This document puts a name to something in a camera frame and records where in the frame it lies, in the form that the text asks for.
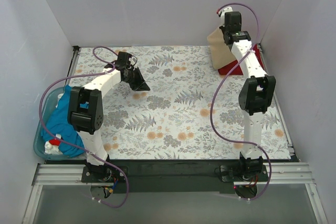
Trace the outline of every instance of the red and white item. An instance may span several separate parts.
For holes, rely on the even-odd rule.
[[[60,134],[56,134],[56,136],[60,139],[62,138]],[[46,143],[44,144],[45,153],[52,155],[62,155],[63,153],[58,149],[60,143],[60,140],[56,138],[46,141]]]

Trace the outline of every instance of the white cloth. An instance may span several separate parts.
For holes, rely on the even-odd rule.
[[[46,143],[44,144],[44,152],[46,154],[51,154],[51,155],[62,155],[63,153],[59,150],[57,145],[52,145],[50,144],[49,141],[46,141]]]

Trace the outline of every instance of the red object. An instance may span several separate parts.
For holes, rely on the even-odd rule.
[[[259,52],[259,49],[258,49],[257,45],[254,46],[253,50],[256,52],[256,56],[257,56],[257,59],[258,59],[260,65],[261,65],[261,67],[264,68],[264,64],[261,61],[260,52]],[[235,61],[231,62],[230,64],[220,68],[218,70],[219,74],[221,76],[226,75],[227,73],[229,73],[230,69],[233,68],[235,66],[235,64],[237,64],[237,63],[238,63],[238,61],[235,60]],[[243,75],[242,69],[238,66],[235,70],[233,70],[231,75],[232,76],[242,76]]]
[[[59,146],[59,144],[61,143],[61,141],[58,140],[58,139],[56,139],[56,138],[54,138],[54,139],[52,139],[52,140],[49,140],[49,143],[52,144],[52,145],[57,145],[57,146]]]

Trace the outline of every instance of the brown paper bag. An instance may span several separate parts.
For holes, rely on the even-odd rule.
[[[229,47],[224,43],[223,32],[219,27],[208,36],[207,40],[214,69],[220,69],[236,60]]]

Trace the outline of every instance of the cable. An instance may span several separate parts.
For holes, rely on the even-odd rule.
[[[136,56],[133,56],[133,58],[136,59],[136,62],[134,63],[133,67],[138,63],[138,58]]]
[[[223,9],[223,8],[225,8],[225,7],[227,7],[227,6],[231,6],[231,5],[240,5],[240,6],[243,6],[243,7],[247,8],[247,9],[249,9],[249,10],[253,13],[254,17],[256,18],[256,22],[257,22],[257,38],[256,38],[256,41],[258,41],[258,39],[259,39],[259,35],[260,35],[260,30],[259,30],[259,20],[258,20],[258,17],[257,17],[257,15],[256,15],[256,13],[252,10],[252,8],[250,8],[249,6],[247,6],[247,5],[245,5],[245,4],[241,4],[241,3],[229,3],[229,4],[226,4],[226,5],[223,5],[222,7],[220,7],[220,8],[217,10],[217,13],[218,13],[221,9]],[[244,200],[255,200],[255,199],[259,198],[261,195],[264,194],[264,192],[266,191],[266,189],[267,189],[267,187],[268,187],[268,185],[269,185],[269,183],[270,183],[271,176],[272,176],[271,160],[269,159],[269,156],[267,155],[266,151],[265,151],[261,146],[259,146],[259,145],[256,144],[256,143],[248,142],[248,141],[231,140],[231,139],[228,139],[228,138],[222,136],[222,135],[216,130],[216,127],[215,127],[215,124],[214,124],[214,120],[213,120],[213,110],[214,110],[214,104],[215,104],[216,97],[217,97],[218,92],[219,92],[220,88],[222,87],[223,83],[226,81],[226,79],[228,78],[228,76],[229,76],[229,75],[230,75],[230,74],[231,74],[231,73],[232,73],[232,72],[233,72],[233,71],[240,65],[240,63],[242,63],[242,62],[246,59],[246,57],[250,54],[251,50],[253,50],[253,48],[254,48],[255,45],[256,45],[256,43],[252,43],[252,46],[251,46],[251,48],[247,51],[247,53],[246,53],[246,54],[245,54],[245,55],[238,61],[237,64],[234,65],[234,67],[232,67],[232,68],[230,69],[230,71],[227,73],[227,75],[226,75],[226,76],[224,77],[224,79],[221,81],[221,83],[219,84],[218,88],[216,89],[216,92],[215,92],[215,94],[214,94],[214,97],[213,97],[212,102],[211,102],[211,107],[210,107],[210,123],[211,123],[211,127],[212,127],[212,129],[214,130],[214,132],[216,133],[217,136],[219,136],[221,139],[223,139],[223,140],[225,140],[225,141],[228,141],[228,142],[230,142],[230,143],[238,143],[238,144],[243,143],[243,144],[251,144],[251,145],[253,145],[253,146],[256,146],[256,147],[258,147],[258,148],[264,153],[264,155],[266,156],[266,159],[267,159],[267,162],[268,162],[268,165],[269,165],[269,176],[268,176],[268,180],[267,180],[267,182],[266,182],[266,185],[265,185],[265,187],[263,188],[263,190],[260,192],[260,194],[258,194],[257,196],[255,196],[255,197],[253,197],[253,198],[251,198],[251,199],[244,199]]]
[[[104,199],[107,199],[108,196],[107,196],[107,194],[106,194],[106,191],[105,191],[105,188],[104,188],[104,187],[103,187],[103,191],[104,191]]]
[[[255,181],[254,184],[251,185],[251,186],[255,186],[255,185],[257,184],[257,182],[258,182],[258,175],[256,175],[256,181]]]
[[[108,64],[111,64],[110,62],[105,61],[105,60],[101,59],[100,57],[98,57],[98,56],[96,55],[96,53],[95,53],[94,51],[95,51],[96,49],[98,49],[98,48],[105,48],[105,49],[111,51],[112,53],[114,53],[115,55],[117,55],[117,54],[116,54],[113,50],[111,50],[110,48],[108,48],[108,47],[103,47],[103,46],[102,46],[102,47],[95,47],[95,48],[93,49],[92,53],[93,53],[93,55],[94,55],[98,60],[100,60],[100,61],[102,61],[102,62],[105,62],[105,63],[108,63]],[[116,69],[115,65],[113,65],[113,64],[111,64],[111,65],[112,65],[112,69],[109,70],[109,71],[107,71],[107,72],[103,72],[103,73],[91,73],[91,74],[80,74],[80,75],[78,75],[78,76],[68,76],[68,77],[64,77],[64,78],[59,79],[59,80],[55,81],[54,83],[52,83],[49,87],[47,87],[47,89],[46,89],[46,90],[44,91],[44,93],[42,94],[42,97],[41,97],[41,99],[40,99],[40,103],[39,103],[39,106],[38,106],[38,116],[39,116],[39,119],[40,119],[41,126],[44,128],[44,130],[45,130],[50,136],[52,136],[52,137],[55,138],[55,139],[58,139],[61,143],[65,143],[65,144],[67,144],[67,145],[70,145],[70,146],[72,146],[72,147],[75,147],[75,148],[78,148],[78,149],[80,149],[80,150],[85,151],[87,154],[93,156],[95,159],[97,159],[97,160],[103,162],[104,164],[107,164],[107,165],[113,167],[114,169],[117,169],[119,172],[121,172],[121,174],[124,176],[124,178],[125,178],[125,182],[126,182],[126,195],[125,195],[124,200],[123,200],[119,205],[116,205],[116,206],[115,206],[115,205],[112,205],[112,204],[110,204],[110,203],[108,203],[108,202],[105,202],[105,201],[103,201],[103,200],[100,200],[100,199],[98,199],[98,198],[94,198],[94,197],[93,197],[93,199],[95,199],[95,200],[97,200],[98,202],[103,203],[103,204],[105,204],[105,205],[107,205],[107,206],[109,206],[109,207],[112,207],[112,208],[119,208],[119,207],[121,207],[121,206],[123,206],[123,205],[125,204],[125,202],[126,202],[126,200],[127,200],[127,198],[128,198],[129,191],[130,191],[129,181],[128,181],[128,178],[127,178],[125,172],[124,172],[122,169],[120,169],[119,167],[117,167],[116,165],[113,165],[113,164],[111,164],[111,163],[109,163],[109,162],[107,162],[107,161],[101,159],[101,158],[98,157],[97,155],[91,153],[89,150],[87,150],[87,149],[85,149],[85,148],[83,148],[83,147],[80,147],[80,146],[78,146],[78,145],[76,145],[76,144],[71,144],[71,143],[69,143],[69,142],[67,142],[67,141],[64,141],[63,139],[60,139],[60,138],[58,138],[57,136],[53,135],[53,134],[47,129],[47,126],[46,126],[45,122],[43,121],[43,116],[42,116],[42,107],[43,107],[43,101],[44,101],[44,98],[45,98],[46,94],[48,93],[48,91],[49,91],[53,86],[55,86],[56,84],[58,84],[58,83],[60,83],[60,82],[62,82],[62,81],[65,81],[65,80],[68,80],[68,79],[72,79],[72,78],[90,77],[90,76],[102,76],[102,75],[104,75],[104,74],[109,74],[109,73],[111,73],[114,69]]]
[[[117,186],[117,183],[118,183],[118,179],[117,179],[117,181],[114,183],[114,185],[112,186],[112,190],[114,190],[115,189],[115,187]]]
[[[253,182],[253,178],[254,178],[254,177],[252,177],[252,179],[251,179],[251,181],[250,181],[249,184],[247,184],[247,185],[242,185],[242,186],[249,187],[249,186],[252,184],[252,182]]]
[[[99,179],[100,182],[106,182],[112,177],[112,170],[110,170],[110,176],[107,179]]]

